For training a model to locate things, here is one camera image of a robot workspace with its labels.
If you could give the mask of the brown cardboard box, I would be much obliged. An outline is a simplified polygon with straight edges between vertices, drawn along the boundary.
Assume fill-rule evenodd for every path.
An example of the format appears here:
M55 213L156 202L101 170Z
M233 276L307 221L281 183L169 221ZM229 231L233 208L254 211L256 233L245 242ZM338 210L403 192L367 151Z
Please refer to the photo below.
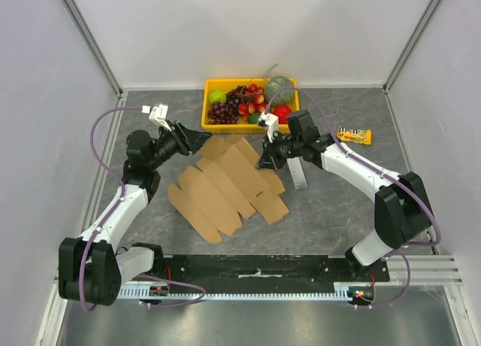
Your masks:
M256 213L268 225L289 209L280 195L285 187L272 170L257 169L259 155L242 135L215 135L168 188L168 200L208 243L232 236Z

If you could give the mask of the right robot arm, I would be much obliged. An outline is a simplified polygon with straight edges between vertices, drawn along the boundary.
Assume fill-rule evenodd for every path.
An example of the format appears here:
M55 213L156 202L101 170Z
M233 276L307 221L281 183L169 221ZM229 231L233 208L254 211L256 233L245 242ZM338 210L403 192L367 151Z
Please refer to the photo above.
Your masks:
M353 281L371 273L381 258L408 245L434 225L434 215L420 176L380 168L330 134L320 134L310 113L296 111L286 118L290 133L282 135L279 119L261 113L257 123L266 130L259 169L278 170L289 159L301 157L353 185L374 204L374 228L346 253L344 271Z

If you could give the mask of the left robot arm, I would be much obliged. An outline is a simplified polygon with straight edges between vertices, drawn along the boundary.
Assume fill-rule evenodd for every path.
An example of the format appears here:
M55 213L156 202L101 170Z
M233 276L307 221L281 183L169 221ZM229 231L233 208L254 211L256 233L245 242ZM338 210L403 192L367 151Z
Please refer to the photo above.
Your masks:
M176 154L197 153L211 133L169 123L158 138L145 130L126 139L127 159L114 198L98 219L76 238L59 246L59 296L87 305L112 305L123 284L142 274L149 281L165 272L162 248L138 242L118 254L117 249L133 220L150 204L161 176L158 169Z

